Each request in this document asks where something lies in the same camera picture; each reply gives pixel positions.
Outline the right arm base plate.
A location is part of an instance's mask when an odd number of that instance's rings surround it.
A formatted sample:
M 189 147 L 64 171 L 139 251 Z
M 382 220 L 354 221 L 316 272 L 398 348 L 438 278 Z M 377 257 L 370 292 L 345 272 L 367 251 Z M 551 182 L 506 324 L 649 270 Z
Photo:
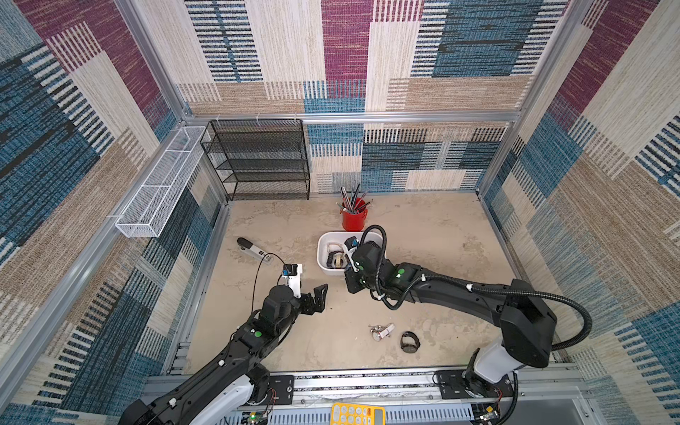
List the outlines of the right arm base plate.
M 441 369 L 434 372 L 432 382 L 439 388 L 443 400 L 464 398 L 511 398 L 515 394 L 513 380 L 504 376 L 497 384 L 490 384 L 466 369 Z

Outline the silver metal watch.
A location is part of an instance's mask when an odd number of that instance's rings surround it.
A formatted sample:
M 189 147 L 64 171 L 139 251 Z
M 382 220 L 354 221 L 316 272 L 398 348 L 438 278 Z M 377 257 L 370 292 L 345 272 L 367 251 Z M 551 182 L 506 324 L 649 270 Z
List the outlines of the silver metal watch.
M 393 323 L 389 323 L 388 325 L 375 325 L 370 328 L 370 333 L 375 341 L 380 342 L 384 338 L 389 338 L 394 329 L 395 325 Z

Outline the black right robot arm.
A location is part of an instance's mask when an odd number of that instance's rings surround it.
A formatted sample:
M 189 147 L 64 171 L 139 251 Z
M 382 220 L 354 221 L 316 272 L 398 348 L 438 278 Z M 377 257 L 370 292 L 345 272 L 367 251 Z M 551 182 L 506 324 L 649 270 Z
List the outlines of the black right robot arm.
M 481 398 L 493 391 L 520 368 L 547 367 L 552 352 L 581 343 L 593 329 L 593 319 L 584 306 L 568 297 L 534 290 L 526 281 L 476 283 L 413 263 L 392 264 L 386 257 L 387 243 L 370 241 L 366 234 L 348 237 L 343 248 L 349 260 L 345 269 L 349 292 L 368 290 L 391 311 L 405 303 L 432 304 L 470 314 L 499 328 L 499 337 L 477 349 L 461 375 L 465 391 L 472 397 Z M 548 305 L 551 301 L 581 316 L 582 328 L 572 338 L 554 342 L 558 319 Z

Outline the white plastic storage box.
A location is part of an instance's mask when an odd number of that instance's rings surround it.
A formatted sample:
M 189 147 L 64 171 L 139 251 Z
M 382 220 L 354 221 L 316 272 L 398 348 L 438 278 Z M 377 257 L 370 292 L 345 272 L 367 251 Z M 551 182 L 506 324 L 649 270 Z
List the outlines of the white plastic storage box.
M 317 263 L 327 276 L 344 276 L 346 269 L 352 269 L 346 251 L 345 241 L 355 237 L 361 240 L 361 232 L 331 231 L 323 234 L 317 246 Z

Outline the black chunky watch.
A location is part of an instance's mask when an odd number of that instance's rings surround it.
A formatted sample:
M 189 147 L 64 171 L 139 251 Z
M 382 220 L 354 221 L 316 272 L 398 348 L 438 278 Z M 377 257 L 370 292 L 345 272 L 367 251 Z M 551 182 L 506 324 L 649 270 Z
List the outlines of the black chunky watch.
M 326 267 L 332 270 L 344 270 L 348 266 L 348 258 L 341 251 L 333 251 L 328 255 Z

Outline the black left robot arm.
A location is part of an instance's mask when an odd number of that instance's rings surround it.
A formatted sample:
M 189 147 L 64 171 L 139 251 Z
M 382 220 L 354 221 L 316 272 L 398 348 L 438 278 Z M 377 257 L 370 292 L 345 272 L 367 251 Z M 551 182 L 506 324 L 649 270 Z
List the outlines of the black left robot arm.
M 227 345 L 196 374 L 146 404 L 136 400 L 120 424 L 213 424 L 221 414 L 249 402 L 263 402 L 270 372 L 261 364 L 299 317 L 321 313 L 329 286 L 295 296 L 288 286 L 273 287 L 262 308 L 251 313 Z

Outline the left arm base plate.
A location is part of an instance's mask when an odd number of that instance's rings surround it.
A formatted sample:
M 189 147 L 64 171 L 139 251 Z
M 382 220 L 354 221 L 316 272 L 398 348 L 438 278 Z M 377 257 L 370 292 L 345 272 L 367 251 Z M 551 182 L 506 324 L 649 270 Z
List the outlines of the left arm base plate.
M 271 375 L 254 386 L 251 402 L 262 407 L 289 406 L 294 390 L 294 375 Z

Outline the dark brown round watch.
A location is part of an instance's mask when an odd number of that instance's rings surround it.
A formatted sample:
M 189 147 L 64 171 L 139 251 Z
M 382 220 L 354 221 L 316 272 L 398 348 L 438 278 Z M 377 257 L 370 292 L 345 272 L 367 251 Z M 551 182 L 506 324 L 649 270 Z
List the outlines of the dark brown round watch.
M 400 349 L 408 354 L 415 354 L 421 348 L 421 341 L 412 331 L 405 331 L 400 336 Z

